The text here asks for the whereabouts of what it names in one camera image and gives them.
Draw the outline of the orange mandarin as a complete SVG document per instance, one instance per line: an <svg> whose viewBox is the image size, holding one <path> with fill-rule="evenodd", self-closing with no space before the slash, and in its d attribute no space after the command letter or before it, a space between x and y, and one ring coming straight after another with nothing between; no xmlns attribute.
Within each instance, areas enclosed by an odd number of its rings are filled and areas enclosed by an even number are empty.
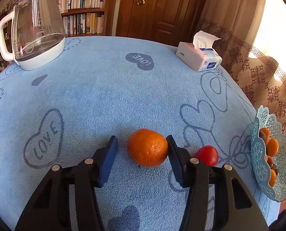
<svg viewBox="0 0 286 231"><path fill-rule="evenodd" d="M129 156L139 165L156 167L168 156L168 143L165 137L150 129L139 129L128 139Z"/></svg>

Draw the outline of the beige patterned curtain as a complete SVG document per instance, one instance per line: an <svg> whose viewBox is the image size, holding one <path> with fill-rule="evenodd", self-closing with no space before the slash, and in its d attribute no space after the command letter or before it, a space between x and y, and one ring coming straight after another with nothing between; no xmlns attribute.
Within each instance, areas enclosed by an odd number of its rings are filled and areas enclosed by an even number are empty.
<svg viewBox="0 0 286 231"><path fill-rule="evenodd" d="M198 28L218 37L222 67L254 107L275 114L286 136L286 3L207 0Z"/></svg>

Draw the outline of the brown wooden door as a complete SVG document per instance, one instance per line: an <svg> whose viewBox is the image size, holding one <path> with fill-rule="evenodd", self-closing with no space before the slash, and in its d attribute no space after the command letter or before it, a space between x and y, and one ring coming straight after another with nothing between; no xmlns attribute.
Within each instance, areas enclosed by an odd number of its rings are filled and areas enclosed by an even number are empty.
<svg viewBox="0 0 286 231"><path fill-rule="evenodd" d="M116 35L171 46L192 42L206 0L120 0Z"/></svg>

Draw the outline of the red cherry tomato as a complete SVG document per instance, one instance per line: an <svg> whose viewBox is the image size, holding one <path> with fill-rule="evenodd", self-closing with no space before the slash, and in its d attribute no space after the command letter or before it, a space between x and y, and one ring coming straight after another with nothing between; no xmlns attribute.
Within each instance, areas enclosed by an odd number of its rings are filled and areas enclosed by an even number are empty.
<svg viewBox="0 0 286 231"><path fill-rule="evenodd" d="M216 166L218 163L218 151L213 146L203 146L195 154L195 158L209 166Z"/></svg>

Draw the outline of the wooden bookshelf with books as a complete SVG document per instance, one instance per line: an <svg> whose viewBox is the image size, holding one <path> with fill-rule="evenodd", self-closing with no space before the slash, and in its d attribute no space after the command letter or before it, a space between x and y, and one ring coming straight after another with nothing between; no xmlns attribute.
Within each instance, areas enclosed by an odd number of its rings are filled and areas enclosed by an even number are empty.
<svg viewBox="0 0 286 231"><path fill-rule="evenodd" d="M111 36L116 0L57 0L66 37Z"/></svg>

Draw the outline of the small orange in basket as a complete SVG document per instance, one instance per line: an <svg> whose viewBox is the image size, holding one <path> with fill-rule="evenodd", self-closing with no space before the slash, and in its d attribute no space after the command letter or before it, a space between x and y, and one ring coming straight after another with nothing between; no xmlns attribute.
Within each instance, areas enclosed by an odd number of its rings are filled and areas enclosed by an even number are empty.
<svg viewBox="0 0 286 231"><path fill-rule="evenodd" d="M277 155L279 150L279 143L275 138L271 138L266 146L266 152L269 157Z"/></svg>
<svg viewBox="0 0 286 231"><path fill-rule="evenodd" d="M269 180L270 187L273 187L275 185L276 178L277 178L276 171L274 169L271 169L271 178Z"/></svg>
<svg viewBox="0 0 286 231"><path fill-rule="evenodd" d="M271 132L268 128L261 128L259 130L259 137L264 141L265 145L269 143Z"/></svg>

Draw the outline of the light blue lace fruit basket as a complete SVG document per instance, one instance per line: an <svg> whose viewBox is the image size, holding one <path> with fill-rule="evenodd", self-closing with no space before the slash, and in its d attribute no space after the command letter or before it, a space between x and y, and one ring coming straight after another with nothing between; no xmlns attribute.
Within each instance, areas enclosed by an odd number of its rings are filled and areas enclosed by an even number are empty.
<svg viewBox="0 0 286 231"><path fill-rule="evenodd" d="M267 148L263 139L259 137L259 130L264 127L270 131L270 137L276 139L279 144L277 154L272 157L273 165L278 171L274 186L269 184L272 171L267 163ZM271 200L282 202L286 196L286 136L282 134L282 125L274 114L269 113L267 107L260 106L254 118L251 161L256 181L263 193Z"/></svg>

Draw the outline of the light blue love tablecloth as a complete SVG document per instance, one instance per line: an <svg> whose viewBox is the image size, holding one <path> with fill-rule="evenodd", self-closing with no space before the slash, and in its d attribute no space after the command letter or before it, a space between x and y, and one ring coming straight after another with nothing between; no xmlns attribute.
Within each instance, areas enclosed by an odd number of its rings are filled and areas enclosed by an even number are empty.
<svg viewBox="0 0 286 231"><path fill-rule="evenodd" d="M280 205L257 185L250 143L256 110L223 67L195 72L176 48L114 37L66 39L59 57L0 74L0 217L14 229L32 193L54 164L73 166L118 139L108 182L97 189L106 230L178 230L188 189L169 160L135 163L130 135L147 128L172 135L195 154L206 145L231 164L268 224Z"/></svg>

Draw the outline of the white tissue pack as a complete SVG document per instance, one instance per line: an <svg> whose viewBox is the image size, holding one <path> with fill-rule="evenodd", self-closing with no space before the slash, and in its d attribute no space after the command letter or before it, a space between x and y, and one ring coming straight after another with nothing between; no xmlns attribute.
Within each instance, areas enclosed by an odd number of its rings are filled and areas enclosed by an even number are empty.
<svg viewBox="0 0 286 231"><path fill-rule="evenodd" d="M222 63L222 57L213 48L213 43L220 39L200 30L192 43L179 43L176 56L196 72L215 69Z"/></svg>

